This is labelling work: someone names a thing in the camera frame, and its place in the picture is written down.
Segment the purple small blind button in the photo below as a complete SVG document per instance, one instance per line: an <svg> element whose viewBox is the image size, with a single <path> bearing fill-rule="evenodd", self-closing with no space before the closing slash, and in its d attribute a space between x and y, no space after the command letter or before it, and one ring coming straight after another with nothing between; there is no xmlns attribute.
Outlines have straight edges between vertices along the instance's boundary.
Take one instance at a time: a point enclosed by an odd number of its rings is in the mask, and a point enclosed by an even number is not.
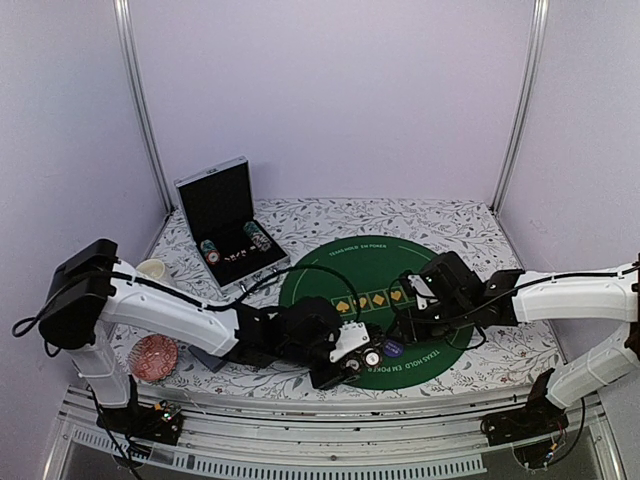
<svg viewBox="0 0 640 480"><path fill-rule="evenodd" d="M394 340L387 339L383 345L383 352L389 358L399 358L404 354L404 346Z"/></svg>

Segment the red black 100 chip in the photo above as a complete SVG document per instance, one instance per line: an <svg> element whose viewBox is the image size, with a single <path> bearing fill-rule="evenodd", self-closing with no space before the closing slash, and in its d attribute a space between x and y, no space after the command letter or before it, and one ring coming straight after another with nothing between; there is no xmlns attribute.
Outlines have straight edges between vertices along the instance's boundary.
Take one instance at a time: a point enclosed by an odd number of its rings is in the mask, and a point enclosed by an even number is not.
<svg viewBox="0 0 640 480"><path fill-rule="evenodd" d="M362 360L368 368L375 368L382 362L382 357L377 349L370 348L365 350L362 355Z"/></svg>

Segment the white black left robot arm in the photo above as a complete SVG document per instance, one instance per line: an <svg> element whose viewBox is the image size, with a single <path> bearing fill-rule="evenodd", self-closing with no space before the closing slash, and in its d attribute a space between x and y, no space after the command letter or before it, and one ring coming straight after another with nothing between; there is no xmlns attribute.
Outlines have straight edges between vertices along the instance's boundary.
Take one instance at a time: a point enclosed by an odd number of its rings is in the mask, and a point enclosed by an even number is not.
<svg viewBox="0 0 640 480"><path fill-rule="evenodd" d="M314 373L346 378L343 362L370 335L361 322L344 323L322 297L286 308L258 309L241 299L208 302L142 276L117 256L117 245L99 239L55 271L45 304L16 322L14 337L37 328L47 344L66 351L98 403L128 434L148 426L146 408L132 399L129 376L104 337L105 322L134 326L186 344L224 361L265 368L282 360Z"/></svg>

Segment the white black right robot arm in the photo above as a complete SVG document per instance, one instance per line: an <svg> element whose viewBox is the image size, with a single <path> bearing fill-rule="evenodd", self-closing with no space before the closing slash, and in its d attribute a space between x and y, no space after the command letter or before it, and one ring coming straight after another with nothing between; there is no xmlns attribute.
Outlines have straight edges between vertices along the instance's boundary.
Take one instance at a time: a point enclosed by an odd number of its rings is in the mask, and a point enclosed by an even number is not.
<svg viewBox="0 0 640 480"><path fill-rule="evenodd" d="M529 405L517 415L524 435L539 435L554 422L556 409L569 407L639 367L637 262L591 272L499 270L482 281L450 251L416 274L403 274L400 284L415 303L394 311L387 334L404 345L443 340L467 327L484 331L567 319L619 322L607 339L536 381Z"/></svg>

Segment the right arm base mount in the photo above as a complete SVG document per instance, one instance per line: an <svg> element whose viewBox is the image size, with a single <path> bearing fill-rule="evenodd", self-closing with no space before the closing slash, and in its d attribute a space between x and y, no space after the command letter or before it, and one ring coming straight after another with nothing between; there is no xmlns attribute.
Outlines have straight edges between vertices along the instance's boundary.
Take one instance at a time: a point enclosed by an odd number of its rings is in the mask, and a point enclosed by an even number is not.
<svg viewBox="0 0 640 480"><path fill-rule="evenodd" d="M564 409L544 397L528 399L523 407L485 415L480 430L490 446L562 432L569 425Z"/></svg>

